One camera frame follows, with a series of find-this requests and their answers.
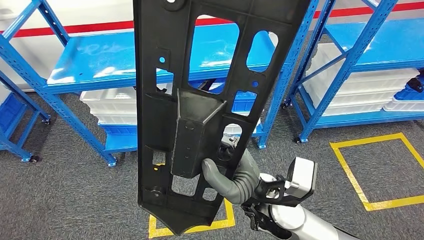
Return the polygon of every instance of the black plastic panel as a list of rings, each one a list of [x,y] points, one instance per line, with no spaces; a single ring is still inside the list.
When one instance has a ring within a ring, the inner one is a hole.
[[[210,188],[201,161],[210,158],[232,178],[271,93],[310,0],[134,0],[138,114],[138,204],[179,235],[210,225],[223,201],[202,198]],[[188,84],[195,20],[200,15],[227,19],[239,37],[224,90],[211,94]],[[279,43],[264,72],[247,68],[255,34],[266,30]],[[156,68],[174,75],[172,95],[157,91]],[[257,94],[249,116],[232,113],[237,91]],[[238,124],[242,135],[232,158],[219,159],[225,126]],[[165,152],[165,165],[153,166],[153,152]],[[171,190],[172,175],[200,174],[194,196]]]

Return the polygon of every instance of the blue metal shelf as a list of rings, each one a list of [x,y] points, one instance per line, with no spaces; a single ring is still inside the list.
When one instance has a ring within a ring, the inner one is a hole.
[[[5,85],[8,84],[7,81],[4,81],[1,77],[0,82],[5,83]],[[12,134],[21,122],[25,112],[31,110],[30,105],[32,104],[24,100],[22,102],[19,101],[16,95],[18,96],[17,92],[10,93],[3,104],[0,105],[0,151],[8,150],[21,157],[22,162],[28,162],[32,154],[23,150],[22,147],[41,112],[38,110],[34,111],[23,133],[20,135],[18,142],[11,142],[10,138]]]
[[[319,0],[311,0],[275,84],[274,94],[263,125],[261,124],[257,128],[257,133],[253,135],[253,137],[259,137],[258,146],[260,148],[266,147],[268,135],[318,3]],[[9,43],[10,38],[36,8],[65,47],[47,80],[40,77]],[[115,166],[116,159],[111,153],[135,150],[136,139],[108,134],[106,144],[103,145],[66,106],[58,94],[135,86],[134,33],[120,32],[69,37],[46,0],[32,0],[19,16],[20,19],[15,20],[5,31],[6,36],[0,35],[0,57],[93,147],[108,166]],[[189,81],[226,78],[238,40],[238,33],[239,28],[236,24],[197,26],[191,49]],[[247,67],[256,72],[266,70],[274,49],[268,33],[260,31],[254,38],[246,61]],[[157,83],[170,83],[171,81],[171,73],[157,70]]]
[[[322,116],[343,82],[352,72],[377,71],[424,66],[424,19],[402,19],[386,21],[397,0],[363,0],[374,13],[368,22],[327,25],[327,19],[335,0],[327,0],[314,28],[306,54],[290,87],[284,107],[293,105],[303,126],[299,135],[301,142],[307,142],[314,129],[387,123],[424,118],[424,112],[366,112],[336,116]],[[327,34],[340,50],[340,56],[331,60],[315,72],[304,76],[322,34]],[[339,60],[345,59],[340,70],[315,108],[302,83],[311,79]],[[296,101],[296,94],[305,103],[309,119],[306,121]]]
[[[189,81],[226,78],[238,39],[233,24],[196,26],[190,59]],[[274,53],[268,33],[255,38],[247,66],[267,69]],[[171,83],[173,75],[157,69],[157,83]],[[47,79],[50,93],[72,93],[136,85],[134,32],[71,37]]]
[[[324,33],[339,49],[348,51],[354,46],[366,24],[331,24],[325,27]],[[364,72],[424,66],[423,26],[424,18],[384,22],[352,70]]]
[[[263,132],[263,125],[260,123],[256,127],[256,133],[252,134],[252,138],[258,138],[266,134]],[[137,150],[137,134],[106,134],[105,152],[121,153]]]

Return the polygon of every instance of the yellow floor tape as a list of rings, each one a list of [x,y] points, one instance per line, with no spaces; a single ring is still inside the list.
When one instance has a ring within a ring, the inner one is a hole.
[[[362,191],[362,188],[359,185],[357,179],[355,178],[354,174],[352,173],[351,169],[346,163],[345,158],[340,152],[340,148],[352,147],[352,146],[363,145],[363,144],[371,144],[371,143],[377,143],[377,142],[383,142],[383,141],[389,141],[389,140],[396,140],[396,139],[400,139],[406,145],[406,147],[409,149],[409,151],[412,153],[412,155],[418,161],[421,167],[424,168],[424,160],[421,158],[421,156],[418,154],[418,152],[415,150],[412,144],[408,141],[405,135],[401,132],[395,133],[395,134],[383,135],[383,136],[374,136],[374,137],[362,138],[357,140],[350,140],[350,141],[342,141],[342,142],[335,142],[335,143],[330,142],[330,146],[333,149],[335,155],[337,156],[337,159],[340,162],[341,167],[346,173],[347,178],[350,180],[350,183],[352,183],[353,188],[355,189],[356,193],[359,196],[360,201],[362,202],[363,206],[365,207],[367,211],[391,209],[391,208],[424,203],[424,195],[405,197],[405,198],[388,200],[388,201],[369,202],[367,197],[365,196],[364,191]]]
[[[215,229],[223,229],[223,228],[229,228],[236,225],[236,220],[234,218],[234,211],[233,211],[233,205],[224,199],[225,204],[225,212],[226,212],[226,219],[224,220],[217,220],[212,222],[212,225],[210,226],[195,226],[190,228],[185,232],[185,234],[189,233],[196,233],[196,232],[203,232],[203,231],[209,231],[209,230],[215,230]],[[152,215],[150,215],[148,219],[148,238],[156,238],[156,237],[163,237],[163,236],[171,236],[174,235],[171,230],[168,228],[156,228],[156,218]]]

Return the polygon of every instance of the rectangular hole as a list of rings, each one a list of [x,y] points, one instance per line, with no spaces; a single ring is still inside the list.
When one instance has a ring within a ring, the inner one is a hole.
[[[204,189],[202,198],[206,201],[214,201],[217,198],[218,192],[210,187]]]
[[[173,81],[174,81],[174,74],[172,72],[169,72],[162,68],[156,68],[156,91],[158,93],[171,95]]]
[[[231,112],[247,116],[251,111],[257,94],[251,91],[241,91],[238,90],[235,93],[234,103],[232,104]]]
[[[165,165],[166,162],[166,154],[163,151],[153,150],[153,165]]]
[[[196,188],[199,181],[199,175],[189,179],[181,176],[172,176],[171,189],[174,193],[192,197],[196,193]]]
[[[199,72],[229,70],[239,39],[239,27],[235,23],[196,26],[190,56],[190,72],[188,84],[211,94],[220,94],[226,84],[226,76],[222,78],[199,79]]]
[[[265,30],[258,31],[253,37],[252,45],[247,55],[246,66],[249,70],[262,73],[270,65],[278,36]]]

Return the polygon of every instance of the white storage crate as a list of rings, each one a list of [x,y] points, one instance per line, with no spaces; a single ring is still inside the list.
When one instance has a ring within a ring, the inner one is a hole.
[[[335,116],[345,114],[359,114],[368,112],[378,112],[382,109],[387,101],[370,101],[367,103],[356,103],[356,104],[334,104],[327,107],[323,116]]]
[[[395,97],[383,106],[387,112],[424,112],[424,101],[397,100]]]
[[[137,113],[97,113],[94,114],[98,118],[99,124],[108,125],[137,125]]]
[[[309,75],[340,55],[334,43],[320,43],[312,58]],[[333,82],[344,59],[303,83],[314,107],[318,107]],[[323,116],[379,111],[392,97],[405,88],[419,72],[413,68],[354,72],[343,83]]]
[[[318,44],[316,55],[312,58],[311,66],[306,72],[306,75],[315,72],[315,70],[337,58],[340,54],[339,49],[334,43]],[[322,83],[328,88],[339,72],[339,69],[342,67],[344,61],[345,59],[340,60],[338,63],[320,72],[315,77],[319,76],[319,79],[321,79]],[[349,78],[344,81],[338,92],[371,90],[383,91],[385,89],[399,89],[399,91],[401,91],[405,88],[405,85],[411,78],[414,78],[419,74],[420,72],[418,72],[415,68],[353,72],[350,74]],[[309,82],[312,84],[315,77],[306,81],[306,83]]]
[[[137,93],[133,87],[83,91],[79,100],[87,104],[95,116],[137,113]]]
[[[327,91],[327,88],[322,84],[315,85],[305,85],[305,90],[309,93],[310,98],[312,99],[313,106],[315,108],[323,99],[324,94]],[[342,93],[338,93],[334,96],[333,100],[329,104],[328,107],[334,105],[356,105],[361,103],[370,103],[370,102],[385,102],[388,103],[392,99],[393,95],[398,92],[397,89],[387,89],[381,91],[345,91]]]

